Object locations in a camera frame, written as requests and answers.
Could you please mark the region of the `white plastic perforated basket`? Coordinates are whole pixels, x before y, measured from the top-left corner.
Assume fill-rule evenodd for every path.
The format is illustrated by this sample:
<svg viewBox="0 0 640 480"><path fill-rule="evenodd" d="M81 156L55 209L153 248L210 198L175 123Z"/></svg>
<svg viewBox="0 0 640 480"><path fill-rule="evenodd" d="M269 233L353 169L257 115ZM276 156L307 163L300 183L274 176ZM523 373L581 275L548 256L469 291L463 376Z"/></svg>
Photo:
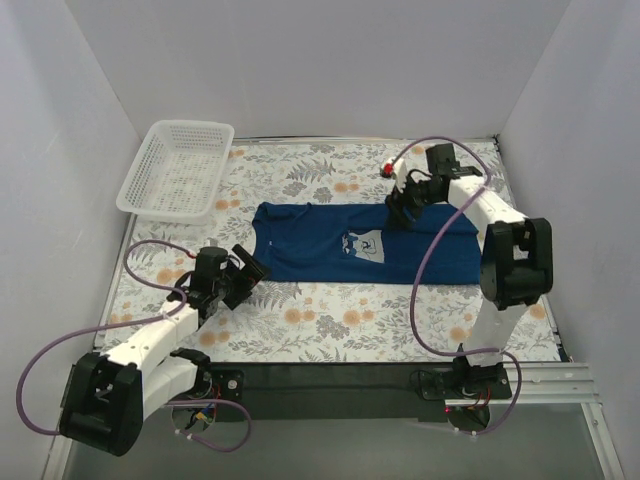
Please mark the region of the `white plastic perforated basket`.
<svg viewBox="0 0 640 480"><path fill-rule="evenodd" d="M205 224L234 135L234 128L224 123L156 122L120 188L117 208L151 221Z"/></svg>

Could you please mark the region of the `aluminium frame rail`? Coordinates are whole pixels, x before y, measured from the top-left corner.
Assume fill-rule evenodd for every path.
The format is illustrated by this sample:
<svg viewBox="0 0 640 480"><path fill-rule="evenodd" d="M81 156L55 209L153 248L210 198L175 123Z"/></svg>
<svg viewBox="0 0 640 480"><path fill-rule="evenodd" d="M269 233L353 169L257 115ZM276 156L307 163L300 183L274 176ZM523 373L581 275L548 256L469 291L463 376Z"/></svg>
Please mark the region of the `aluminium frame rail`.
<svg viewBox="0 0 640 480"><path fill-rule="evenodd" d="M88 355L72 368L63 405L89 410L109 407L141 408L144 415L172 400L207 401L210 390L216 391L208 359L190 360L172 356L149 373L136 365L118 365L105 357ZM545 399L582 403L595 393L588 368L569 363L504 364L515 397L538 403Z"/></svg>

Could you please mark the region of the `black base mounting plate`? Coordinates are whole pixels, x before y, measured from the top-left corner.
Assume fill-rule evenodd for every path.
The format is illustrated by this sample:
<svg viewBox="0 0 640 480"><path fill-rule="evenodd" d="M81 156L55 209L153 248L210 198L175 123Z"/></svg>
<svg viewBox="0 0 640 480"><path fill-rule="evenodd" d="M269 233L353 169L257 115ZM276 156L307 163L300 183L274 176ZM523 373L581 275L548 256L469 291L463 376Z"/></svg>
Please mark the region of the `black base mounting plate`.
<svg viewBox="0 0 640 480"><path fill-rule="evenodd" d="M444 363L225 363L209 368L224 400L254 420L447 421L446 404L480 408L515 392L502 365Z"/></svg>

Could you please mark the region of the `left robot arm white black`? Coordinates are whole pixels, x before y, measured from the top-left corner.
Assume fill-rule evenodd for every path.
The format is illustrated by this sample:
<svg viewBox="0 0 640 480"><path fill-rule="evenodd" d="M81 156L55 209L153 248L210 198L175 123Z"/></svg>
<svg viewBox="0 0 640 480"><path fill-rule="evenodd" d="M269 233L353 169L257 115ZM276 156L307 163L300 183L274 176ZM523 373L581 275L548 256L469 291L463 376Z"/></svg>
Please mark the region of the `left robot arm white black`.
<svg viewBox="0 0 640 480"><path fill-rule="evenodd" d="M177 402L212 420L222 405L249 413L229 393L229 380L210 358L180 343L216 312L246 301L270 270L241 245L203 247L192 270L173 286L159 319L104 353L88 353L72 367L61 405L62 436L114 456L127 453L144 421Z"/></svg>

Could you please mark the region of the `blue t shirt cartoon print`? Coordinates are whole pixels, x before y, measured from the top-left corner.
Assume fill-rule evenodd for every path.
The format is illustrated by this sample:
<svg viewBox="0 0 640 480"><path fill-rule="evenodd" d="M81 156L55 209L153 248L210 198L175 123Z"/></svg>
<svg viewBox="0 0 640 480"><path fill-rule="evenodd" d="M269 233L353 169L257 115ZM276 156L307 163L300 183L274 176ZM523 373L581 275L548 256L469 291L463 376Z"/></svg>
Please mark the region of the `blue t shirt cartoon print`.
<svg viewBox="0 0 640 480"><path fill-rule="evenodd" d="M259 205L254 257L276 282L413 283L453 207L427 207L409 230L388 224L382 204Z"/></svg>

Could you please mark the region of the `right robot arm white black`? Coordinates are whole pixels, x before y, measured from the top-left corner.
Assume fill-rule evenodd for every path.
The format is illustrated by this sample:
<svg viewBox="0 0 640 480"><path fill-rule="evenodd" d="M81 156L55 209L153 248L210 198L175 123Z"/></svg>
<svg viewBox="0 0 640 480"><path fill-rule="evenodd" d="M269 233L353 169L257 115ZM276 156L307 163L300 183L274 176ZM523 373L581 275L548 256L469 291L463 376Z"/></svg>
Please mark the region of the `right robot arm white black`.
<svg viewBox="0 0 640 480"><path fill-rule="evenodd" d="M491 191L491 172L482 160L462 165L455 156L459 142L434 142L426 151L424 180L413 179L401 155L382 164L381 176L394 181L385 204L391 220L404 228L411 227L427 206L446 203L455 209L429 245L417 280L454 221L469 220L482 236L478 244L483 299L471 338L446 355L451 364L418 373L421 394L426 399L513 398L516 393L508 385L503 363L509 356L506 346L527 308L552 288L552 227L544 218L525 216Z"/></svg>

